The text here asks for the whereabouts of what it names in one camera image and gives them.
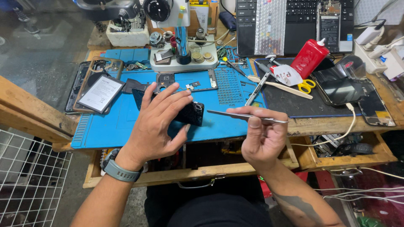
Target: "yellow scissors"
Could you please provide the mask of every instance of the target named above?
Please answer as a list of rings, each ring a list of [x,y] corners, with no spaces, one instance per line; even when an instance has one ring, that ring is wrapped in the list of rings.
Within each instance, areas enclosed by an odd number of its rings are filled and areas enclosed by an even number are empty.
[[[306,94],[310,94],[311,89],[316,86],[316,83],[312,80],[303,80],[303,83],[298,84],[297,86],[299,87],[299,91],[306,93]]]

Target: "wire grid panel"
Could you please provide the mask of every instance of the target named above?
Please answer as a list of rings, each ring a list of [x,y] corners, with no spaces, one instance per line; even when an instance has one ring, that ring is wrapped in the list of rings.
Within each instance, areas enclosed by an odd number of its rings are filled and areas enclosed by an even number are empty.
[[[50,227],[72,153],[0,130],[0,227]]]
[[[217,97],[220,105],[234,107],[237,103],[243,103],[243,96],[238,85],[237,76],[232,69],[215,69],[216,82],[218,85]]]

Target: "wooden drawer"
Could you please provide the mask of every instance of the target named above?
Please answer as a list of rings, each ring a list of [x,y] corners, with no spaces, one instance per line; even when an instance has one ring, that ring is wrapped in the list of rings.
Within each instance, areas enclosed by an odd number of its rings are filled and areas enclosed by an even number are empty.
[[[313,147],[292,146],[300,169],[304,172],[355,168],[357,166],[370,167],[397,161],[397,158],[391,153],[379,132],[364,132],[362,135],[363,140],[361,142],[372,145],[374,154],[357,155],[356,157],[318,158]],[[291,143],[311,144],[309,137],[290,137],[289,139]]]
[[[95,187],[101,180],[100,157],[101,151],[94,151],[92,153],[91,163],[88,165],[87,175],[83,184],[83,188]],[[289,169],[295,169],[299,167],[289,140],[287,140],[285,148],[279,155],[279,159]],[[253,174],[256,174],[255,169],[248,163],[205,166],[199,167],[197,170],[192,170],[189,168],[180,170],[146,172],[143,173],[140,176],[139,180],[133,184],[133,187],[210,179],[215,178],[219,175],[221,177],[232,177]]]

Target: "drawer handle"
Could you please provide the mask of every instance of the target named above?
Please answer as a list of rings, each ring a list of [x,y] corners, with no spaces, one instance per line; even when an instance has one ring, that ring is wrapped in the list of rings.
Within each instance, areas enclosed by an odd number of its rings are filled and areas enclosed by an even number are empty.
[[[207,184],[207,185],[197,186],[197,187],[185,187],[185,186],[182,185],[180,182],[177,182],[178,187],[183,188],[183,189],[197,189],[197,188],[209,187],[209,186],[213,186],[214,183],[215,183],[215,179],[212,179],[212,180],[209,182],[209,184]]]
[[[356,170],[356,172],[351,173],[348,170],[342,170],[342,174],[337,174],[337,173],[333,173],[332,171],[329,171],[329,173],[331,175],[337,176],[337,177],[350,177],[350,176],[355,176],[355,175],[359,175],[359,174],[363,174],[362,170],[360,170],[360,167],[357,169],[352,169],[352,170]]]

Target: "person's legs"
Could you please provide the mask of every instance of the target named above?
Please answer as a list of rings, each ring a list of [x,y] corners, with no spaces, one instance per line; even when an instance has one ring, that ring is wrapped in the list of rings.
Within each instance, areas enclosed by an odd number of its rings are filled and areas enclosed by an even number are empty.
[[[201,186],[209,181],[183,183],[186,187]],[[200,189],[182,189],[177,184],[147,187],[145,213],[149,227],[166,226],[174,212],[183,204],[196,197],[225,193],[240,195],[262,212],[268,211],[256,175],[218,179],[213,186]]]

